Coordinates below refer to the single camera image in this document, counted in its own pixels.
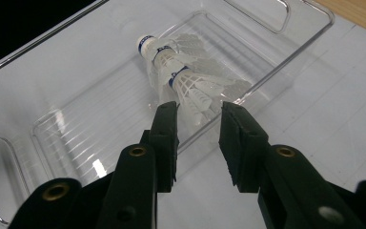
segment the transparent plastic bin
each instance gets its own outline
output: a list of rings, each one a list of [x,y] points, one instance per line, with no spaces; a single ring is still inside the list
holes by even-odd
[[[151,128],[157,94],[135,47],[140,35],[198,35],[213,58],[252,84],[240,104],[255,114],[315,59],[305,51],[333,22],[328,10],[301,0],[110,1],[90,12],[0,69],[0,139],[8,149],[0,156],[10,158],[0,171],[11,180],[0,190],[0,216],[9,222],[52,178],[86,185],[103,176],[98,171],[110,173],[121,150]],[[180,179],[217,148],[218,117],[193,135],[178,122]]]

